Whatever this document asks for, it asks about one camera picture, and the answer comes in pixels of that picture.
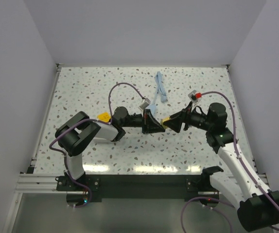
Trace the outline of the small yellow plug adapter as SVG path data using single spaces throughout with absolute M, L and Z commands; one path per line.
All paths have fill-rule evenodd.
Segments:
M 160 124 L 162 125 L 163 128 L 165 128 L 165 129 L 168 128 L 168 126 L 166 126 L 165 123 L 169 120 L 170 120 L 170 117 L 168 116 L 160 121 Z

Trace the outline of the yellow cube socket adapter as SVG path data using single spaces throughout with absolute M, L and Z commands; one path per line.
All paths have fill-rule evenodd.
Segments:
M 104 113 L 101 113 L 97 116 L 97 118 L 100 120 L 100 121 L 103 121 L 103 122 L 110 122 L 111 120 L 111 115 L 108 113 L 108 112 L 104 112 Z

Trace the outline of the light blue power strip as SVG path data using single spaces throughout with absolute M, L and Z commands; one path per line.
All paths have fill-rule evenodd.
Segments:
M 146 107 L 147 110 L 150 110 L 151 114 L 154 116 L 157 111 L 157 106 L 155 104 L 150 104 Z

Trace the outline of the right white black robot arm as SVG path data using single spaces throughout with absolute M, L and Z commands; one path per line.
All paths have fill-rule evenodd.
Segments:
M 242 227 L 255 231 L 279 224 L 279 191 L 261 180 L 254 168 L 243 155 L 235 133 L 227 127 L 226 107 L 212 103 L 206 114 L 197 112 L 194 106 L 188 106 L 171 115 L 163 125 L 179 133 L 190 127 L 206 131 L 208 145 L 224 161 L 235 181 L 232 182 L 219 166 L 202 170 L 200 179 L 203 189 L 217 189 L 237 211 Z

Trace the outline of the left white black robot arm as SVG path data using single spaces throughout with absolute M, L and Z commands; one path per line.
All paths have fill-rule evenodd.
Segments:
M 85 112 L 79 112 L 62 125 L 55 133 L 55 141 L 66 151 L 66 174 L 68 186 L 80 190 L 85 184 L 82 152 L 94 138 L 111 142 L 119 141 L 125 135 L 125 127 L 141 128 L 143 134 L 163 133 L 164 127 L 153 117 L 149 109 L 142 114 L 129 114 L 121 106 L 115 109 L 109 122 L 91 119 Z

